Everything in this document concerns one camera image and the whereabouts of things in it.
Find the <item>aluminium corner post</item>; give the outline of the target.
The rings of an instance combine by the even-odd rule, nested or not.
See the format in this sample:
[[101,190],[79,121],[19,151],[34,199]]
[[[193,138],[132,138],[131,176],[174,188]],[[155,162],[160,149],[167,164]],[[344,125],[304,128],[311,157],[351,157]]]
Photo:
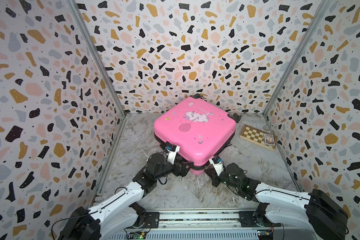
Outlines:
[[113,99],[113,102],[115,103],[117,112],[120,114],[121,118],[124,119],[126,117],[126,113],[122,107],[122,104],[119,101],[118,95],[112,85],[109,75],[107,74],[106,68],[98,54],[96,45],[93,43],[93,41],[91,39],[90,32],[85,24],[84,19],[82,18],[82,15],[79,11],[77,3],[74,0],[66,0],[66,3],[67,3],[67,6],[68,6],[72,16],[73,16],[74,21],[76,22],[76,24],[78,26],[78,29],[80,30],[80,32],[83,36],[84,42],[86,43],[88,50],[89,50],[91,56],[93,57],[94,63],[98,67],[100,75],[105,82],[106,88],[109,91],[110,96]]
[[287,67],[281,77],[281,80],[279,81],[278,85],[275,87],[275,91],[271,96],[271,99],[269,100],[268,104],[265,107],[265,110],[263,111],[263,116],[265,117],[270,111],[277,100],[278,94],[282,91],[282,88],[284,84],[287,82],[291,72],[293,71],[295,65],[298,63],[299,59],[301,58],[302,54],[305,52],[305,48],[307,47],[312,35],[314,34],[315,30],[317,29],[320,21],[324,17],[326,11],[329,9],[331,4],[330,0],[324,0],[321,1],[315,15],[310,23],[310,25],[307,28],[306,33],[304,34],[301,42],[299,43],[298,47],[296,48],[296,52],[293,54],[291,60],[287,64]]

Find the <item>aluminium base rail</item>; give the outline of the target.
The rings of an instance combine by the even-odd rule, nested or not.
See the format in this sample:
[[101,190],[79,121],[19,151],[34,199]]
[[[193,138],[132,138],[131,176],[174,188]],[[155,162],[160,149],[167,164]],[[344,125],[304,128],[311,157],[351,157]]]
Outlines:
[[109,222],[94,213],[67,224],[61,240],[318,240],[311,230],[256,219],[254,209],[154,210],[129,207]]

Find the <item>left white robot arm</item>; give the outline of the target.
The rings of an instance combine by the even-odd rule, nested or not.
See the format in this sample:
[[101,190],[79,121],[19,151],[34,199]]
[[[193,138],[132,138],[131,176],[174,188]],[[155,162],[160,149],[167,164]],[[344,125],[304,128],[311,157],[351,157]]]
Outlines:
[[145,226],[146,210],[139,201],[170,174],[184,177],[193,163],[174,153],[155,153],[133,180],[112,197],[89,208],[77,208],[67,218],[60,240],[105,240],[128,227]]

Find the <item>small card box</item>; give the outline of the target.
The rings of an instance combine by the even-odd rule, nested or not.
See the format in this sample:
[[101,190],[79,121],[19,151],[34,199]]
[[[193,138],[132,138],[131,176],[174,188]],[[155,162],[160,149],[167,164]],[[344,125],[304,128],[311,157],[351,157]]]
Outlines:
[[275,137],[272,134],[264,134],[264,142],[267,146],[275,145]]

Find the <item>pink hard-shell kids suitcase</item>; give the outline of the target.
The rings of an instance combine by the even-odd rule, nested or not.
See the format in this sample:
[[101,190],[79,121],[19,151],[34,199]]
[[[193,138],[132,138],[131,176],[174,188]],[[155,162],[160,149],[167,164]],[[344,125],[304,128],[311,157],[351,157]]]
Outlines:
[[156,119],[154,134],[163,149],[167,144],[178,146],[177,155],[192,164],[191,173],[201,175],[210,159],[229,146],[241,118],[196,94]]

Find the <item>left aluminium corner post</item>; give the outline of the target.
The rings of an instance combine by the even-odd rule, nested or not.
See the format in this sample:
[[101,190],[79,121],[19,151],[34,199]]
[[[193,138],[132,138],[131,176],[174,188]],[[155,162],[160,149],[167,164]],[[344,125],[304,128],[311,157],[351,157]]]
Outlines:
[[94,63],[98,67],[100,75],[105,82],[106,88],[109,91],[110,96],[113,99],[113,102],[115,103],[117,112],[120,114],[121,118],[124,119],[126,117],[126,113],[122,107],[122,104],[119,101],[118,95],[112,85],[109,75],[107,74],[106,68],[98,54],[96,45],[93,43],[93,41],[91,39],[90,32],[85,24],[84,19],[82,18],[82,15],[79,11],[77,3],[74,0],[66,0],[66,3],[67,3],[67,6],[68,6],[72,16],[73,16],[74,21],[76,22],[76,24],[78,26],[78,29],[80,30],[80,32],[83,36],[84,42],[86,43],[88,50],[89,50],[91,56],[93,57]]

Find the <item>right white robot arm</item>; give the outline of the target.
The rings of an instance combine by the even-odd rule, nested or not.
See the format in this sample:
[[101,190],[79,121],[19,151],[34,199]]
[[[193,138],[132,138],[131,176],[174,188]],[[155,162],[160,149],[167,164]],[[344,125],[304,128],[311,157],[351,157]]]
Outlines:
[[270,186],[246,176],[237,164],[214,164],[205,170],[212,185],[226,185],[235,195],[258,203],[257,223],[287,224],[315,233],[319,240],[344,240],[349,233],[348,214],[327,194],[318,189],[310,193]]

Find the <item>right aluminium corner post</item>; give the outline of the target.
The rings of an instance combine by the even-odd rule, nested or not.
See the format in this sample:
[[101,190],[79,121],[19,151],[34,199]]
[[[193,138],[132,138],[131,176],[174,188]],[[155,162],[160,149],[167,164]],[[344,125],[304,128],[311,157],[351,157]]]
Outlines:
[[291,60],[287,64],[287,67],[281,77],[281,80],[279,81],[278,85],[275,87],[275,91],[271,96],[271,99],[269,100],[268,104],[265,107],[265,110],[263,111],[263,116],[265,117],[270,111],[277,100],[278,94],[282,91],[282,88],[284,84],[287,82],[291,72],[293,71],[295,65],[298,63],[299,59],[301,58],[302,54],[305,52],[305,48],[307,47],[312,35],[314,34],[315,30],[317,29],[320,21],[324,17],[326,11],[329,9],[331,4],[330,0],[324,0],[321,1],[315,15],[310,23],[310,25],[307,28],[306,33],[304,34],[301,42],[299,43],[298,47],[296,48],[296,52],[293,54]]

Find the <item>wooden chess board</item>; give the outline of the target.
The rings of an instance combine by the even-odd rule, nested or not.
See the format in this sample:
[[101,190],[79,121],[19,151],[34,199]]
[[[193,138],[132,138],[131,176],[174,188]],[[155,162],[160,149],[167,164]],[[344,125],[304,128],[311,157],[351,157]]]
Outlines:
[[278,140],[278,137],[275,137],[275,145],[274,146],[267,146],[264,142],[264,134],[268,134],[260,129],[244,125],[242,132],[240,134],[240,138],[244,139],[250,143],[253,143],[257,146],[260,146],[262,148],[274,151],[276,149],[276,143]]

